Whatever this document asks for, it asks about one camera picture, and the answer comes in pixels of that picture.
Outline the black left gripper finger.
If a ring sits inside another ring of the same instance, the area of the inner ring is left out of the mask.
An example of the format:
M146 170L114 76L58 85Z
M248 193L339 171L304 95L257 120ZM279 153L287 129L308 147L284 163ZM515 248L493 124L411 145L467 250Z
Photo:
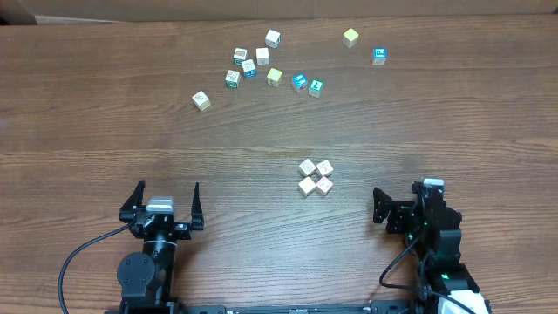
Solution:
M136 185L136 188L133 190L132 194L119 210L120 221L132 221L138 214L138 211L142 209L145 187L145 181L140 180Z
M191 230L203 230L204 229L204 217L201 208L200 200L200 185L195 184L194 195L191 206Z

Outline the red sided wood block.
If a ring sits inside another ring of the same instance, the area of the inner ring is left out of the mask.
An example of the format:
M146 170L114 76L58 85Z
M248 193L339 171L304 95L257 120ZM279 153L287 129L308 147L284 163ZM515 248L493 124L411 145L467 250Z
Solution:
M331 191L332 188L333 188L333 182L327 176L323 176L316 183L316 191L321 196L326 196Z

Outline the white wood block letter T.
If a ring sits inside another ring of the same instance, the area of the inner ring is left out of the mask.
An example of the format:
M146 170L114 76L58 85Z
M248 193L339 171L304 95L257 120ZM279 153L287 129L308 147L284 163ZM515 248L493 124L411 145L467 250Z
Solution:
M316 171L320 177L330 176L333 174L333 166L328 160L324 160L316 164Z

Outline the wood block letter E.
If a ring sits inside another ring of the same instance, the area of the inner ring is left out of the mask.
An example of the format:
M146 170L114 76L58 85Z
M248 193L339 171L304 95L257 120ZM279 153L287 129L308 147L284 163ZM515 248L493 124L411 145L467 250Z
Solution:
M298 172L304 177L309 177L316 172L316 165L310 159L306 159L299 164Z

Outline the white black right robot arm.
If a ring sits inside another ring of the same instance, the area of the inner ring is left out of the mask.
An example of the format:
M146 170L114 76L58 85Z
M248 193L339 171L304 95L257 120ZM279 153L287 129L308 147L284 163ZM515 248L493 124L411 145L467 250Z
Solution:
M387 222L386 231L401 234L405 245L384 269L379 284L417 295L403 313L490 313L490 302L460 261L462 214L447 206L445 186L416 181L412 193L412 201L397 201L380 188L373 189L373 221ZM418 261L416 283L387 283L389 271L409 254Z

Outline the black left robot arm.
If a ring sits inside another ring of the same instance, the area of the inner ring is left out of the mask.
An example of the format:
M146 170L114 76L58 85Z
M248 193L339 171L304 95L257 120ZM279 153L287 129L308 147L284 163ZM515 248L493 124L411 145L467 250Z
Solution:
M125 256L117 268L121 286L120 313L185 313L172 297L174 262L179 240L204 229L200 190L194 189L191 220L174 219L174 198L154 196L143 204L146 183L141 180L119 210L119 220L143 242L142 250Z

